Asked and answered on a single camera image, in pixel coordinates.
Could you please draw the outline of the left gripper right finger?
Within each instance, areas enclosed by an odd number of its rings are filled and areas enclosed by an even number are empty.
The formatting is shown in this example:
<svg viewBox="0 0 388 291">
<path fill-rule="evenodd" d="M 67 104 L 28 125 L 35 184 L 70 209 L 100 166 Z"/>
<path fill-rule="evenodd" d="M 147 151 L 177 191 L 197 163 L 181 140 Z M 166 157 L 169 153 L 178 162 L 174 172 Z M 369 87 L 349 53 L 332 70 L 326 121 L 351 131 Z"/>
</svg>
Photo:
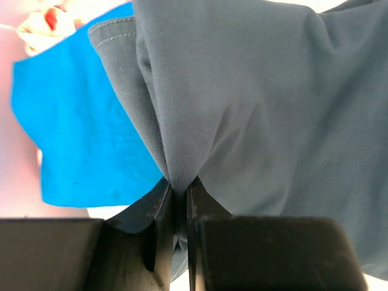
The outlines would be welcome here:
<svg viewBox="0 0 388 291">
<path fill-rule="evenodd" d="M 186 192 L 192 290 L 366 290 L 343 228 L 317 217 L 234 216 L 199 179 Z"/>
</svg>

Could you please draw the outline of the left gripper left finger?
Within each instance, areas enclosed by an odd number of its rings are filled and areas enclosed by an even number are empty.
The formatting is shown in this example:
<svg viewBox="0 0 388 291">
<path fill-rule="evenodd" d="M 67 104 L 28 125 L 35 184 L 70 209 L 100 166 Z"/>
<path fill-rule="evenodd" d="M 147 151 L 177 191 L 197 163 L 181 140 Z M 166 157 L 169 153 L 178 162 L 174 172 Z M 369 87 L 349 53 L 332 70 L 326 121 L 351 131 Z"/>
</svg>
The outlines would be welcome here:
<svg viewBox="0 0 388 291">
<path fill-rule="evenodd" d="M 108 219 L 2 219 L 2 290 L 169 290 L 172 190 Z"/>
</svg>

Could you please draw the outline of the dark blue-grey t shirt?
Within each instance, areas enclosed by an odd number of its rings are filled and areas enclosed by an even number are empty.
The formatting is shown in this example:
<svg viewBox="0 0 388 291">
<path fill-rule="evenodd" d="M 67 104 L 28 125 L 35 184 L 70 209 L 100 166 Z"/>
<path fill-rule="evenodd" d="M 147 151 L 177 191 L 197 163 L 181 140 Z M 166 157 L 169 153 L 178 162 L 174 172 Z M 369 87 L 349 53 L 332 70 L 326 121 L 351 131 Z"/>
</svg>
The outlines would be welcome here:
<svg viewBox="0 0 388 291">
<path fill-rule="evenodd" d="M 160 171 L 238 215 L 326 216 L 387 279 L 387 2 L 135 1 L 89 39 Z"/>
</svg>

